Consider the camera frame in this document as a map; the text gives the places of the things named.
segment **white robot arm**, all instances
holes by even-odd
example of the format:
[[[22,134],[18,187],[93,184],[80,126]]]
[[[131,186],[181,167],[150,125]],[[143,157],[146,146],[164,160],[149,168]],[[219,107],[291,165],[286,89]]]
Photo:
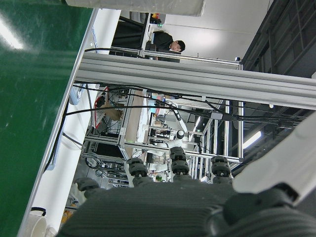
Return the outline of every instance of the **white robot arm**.
[[[233,181],[239,193],[260,193],[278,184],[291,187],[298,204],[316,186],[316,113],[305,119],[279,145],[248,165]]]

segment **black jacket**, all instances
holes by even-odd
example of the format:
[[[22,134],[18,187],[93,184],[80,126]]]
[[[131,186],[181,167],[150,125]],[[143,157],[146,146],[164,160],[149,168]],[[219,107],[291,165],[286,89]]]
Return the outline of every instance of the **black jacket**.
[[[160,49],[169,50],[169,46],[173,42],[172,36],[161,31],[156,31],[154,33],[154,44],[156,45],[157,51]]]

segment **green panel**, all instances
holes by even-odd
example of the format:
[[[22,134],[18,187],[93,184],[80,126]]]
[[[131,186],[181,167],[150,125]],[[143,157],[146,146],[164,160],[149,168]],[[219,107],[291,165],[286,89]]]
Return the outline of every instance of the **green panel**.
[[[17,235],[92,13],[31,2],[0,4],[1,237]],[[21,49],[6,42],[3,25]]]

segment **black hair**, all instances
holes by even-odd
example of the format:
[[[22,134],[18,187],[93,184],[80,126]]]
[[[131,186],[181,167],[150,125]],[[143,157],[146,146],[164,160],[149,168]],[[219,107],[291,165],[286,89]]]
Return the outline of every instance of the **black hair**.
[[[186,44],[182,41],[182,40],[177,40],[178,41],[178,44],[180,45],[181,47],[181,51],[184,51],[186,49]]]

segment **person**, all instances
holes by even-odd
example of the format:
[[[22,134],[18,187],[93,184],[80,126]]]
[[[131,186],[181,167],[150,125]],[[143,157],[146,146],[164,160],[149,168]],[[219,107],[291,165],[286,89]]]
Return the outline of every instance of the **person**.
[[[154,44],[156,45],[157,51],[172,50],[175,52],[182,52],[185,50],[186,45],[182,40],[173,41],[171,35],[163,31],[154,32]]]

